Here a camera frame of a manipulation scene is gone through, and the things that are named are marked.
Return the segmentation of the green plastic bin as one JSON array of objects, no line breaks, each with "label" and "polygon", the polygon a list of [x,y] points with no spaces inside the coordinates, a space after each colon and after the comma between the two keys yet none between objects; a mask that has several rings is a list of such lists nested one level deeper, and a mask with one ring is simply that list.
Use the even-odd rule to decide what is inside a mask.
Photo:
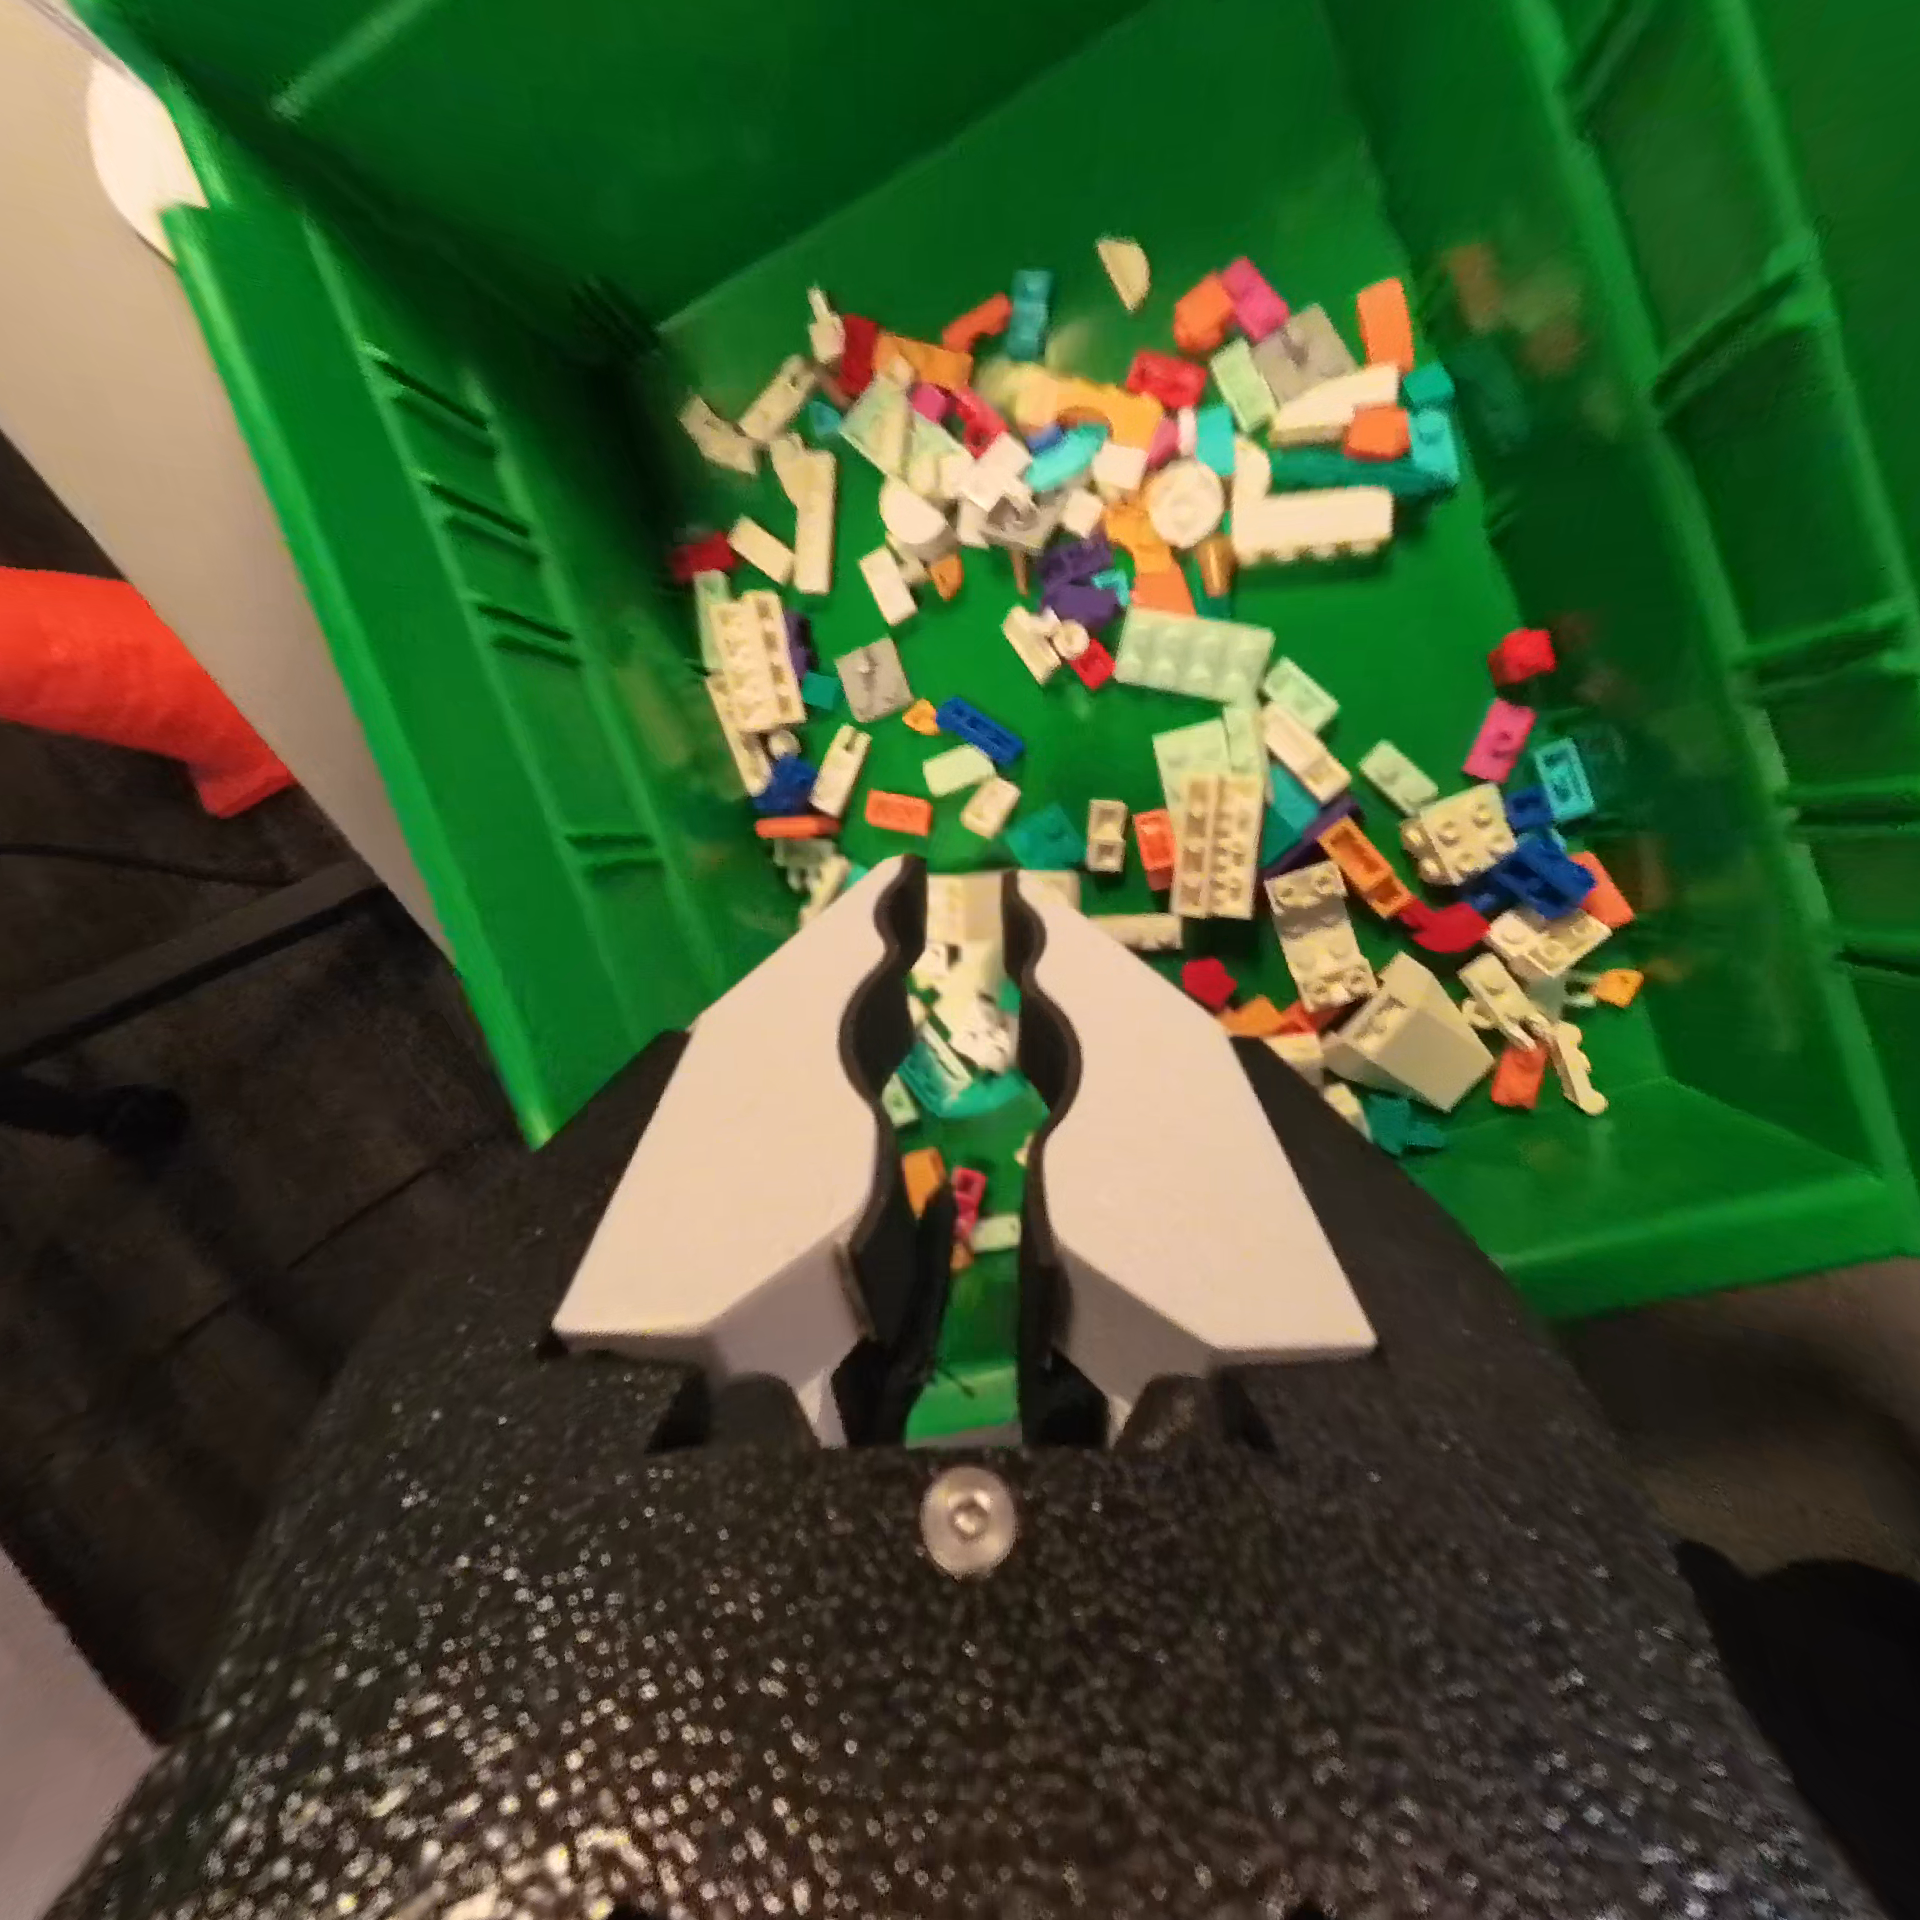
[{"label": "green plastic bin", "polygon": [[[1452,780],[1502,636],[1526,769],[1644,975],[1618,1107],[1392,1160],[1549,1316],[1915,1255],[1915,6],[81,6],[206,190],[166,230],[301,587],[532,1145],[796,927],[670,564],[726,491],[676,363],[744,394],[818,281],[940,331],[1133,233],[1165,303],[1249,255],[1361,352],[1401,281],[1457,491],[1313,667]],[[961,930],[1013,986],[1013,879]],[[1018,1432],[1027,1150],[881,1099],[916,1218],[867,1433]],[[1371,1140],[1237,1041],[1259,1092]]]}]

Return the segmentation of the pile of colourful lego pieces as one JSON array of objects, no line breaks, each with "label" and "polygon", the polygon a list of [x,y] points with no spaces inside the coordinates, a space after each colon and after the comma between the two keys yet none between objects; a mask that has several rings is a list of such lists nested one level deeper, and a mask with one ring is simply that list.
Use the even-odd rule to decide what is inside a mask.
[{"label": "pile of colourful lego pieces", "polygon": [[1644,975],[1595,961],[1630,908],[1569,840],[1569,752],[1529,771],[1547,633],[1499,639],[1474,730],[1441,700],[1438,783],[1363,724],[1416,694],[1413,636],[1369,625],[1382,671],[1323,672],[1277,614],[1310,569],[1380,585],[1457,491],[1401,281],[1361,290],[1354,352],[1249,255],[1165,303],[1140,239],[1091,251],[1075,276],[1013,260],[940,331],[814,281],[747,392],[674,369],[726,515],[670,564],[790,922],[881,855],[929,859],[888,1112],[929,1135],[1013,1099],[1018,987],[957,922],[1018,872],[1397,1161],[1497,1114],[1565,1110],[1597,1145],[1592,1018]]}]

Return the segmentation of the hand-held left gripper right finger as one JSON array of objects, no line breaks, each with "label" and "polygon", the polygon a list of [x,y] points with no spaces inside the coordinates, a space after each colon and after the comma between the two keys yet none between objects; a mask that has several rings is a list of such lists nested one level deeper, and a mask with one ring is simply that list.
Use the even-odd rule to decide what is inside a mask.
[{"label": "hand-held left gripper right finger", "polygon": [[1376,1330],[1240,1046],[1050,888],[1013,879],[1024,1167],[1018,1408],[1105,1448],[1165,1379],[1344,1362]]}]

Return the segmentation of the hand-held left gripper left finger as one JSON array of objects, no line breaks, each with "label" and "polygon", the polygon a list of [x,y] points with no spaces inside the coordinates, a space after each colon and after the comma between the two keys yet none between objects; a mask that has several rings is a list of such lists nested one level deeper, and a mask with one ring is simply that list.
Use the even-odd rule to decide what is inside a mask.
[{"label": "hand-held left gripper left finger", "polygon": [[836,1376],[899,1344],[916,1287],[881,1092],[924,937],[925,863],[885,858],[692,1022],[560,1298],[566,1354],[777,1380],[818,1443],[865,1440]]}]

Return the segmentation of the orange plastic object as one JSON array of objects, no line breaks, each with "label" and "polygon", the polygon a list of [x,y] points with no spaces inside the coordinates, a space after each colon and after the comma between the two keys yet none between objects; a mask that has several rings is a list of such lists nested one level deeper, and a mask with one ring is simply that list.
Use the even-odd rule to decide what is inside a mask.
[{"label": "orange plastic object", "polygon": [[3,567],[3,719],[177,761],[214,819],[297,787],[201,660],[123,582]]}]

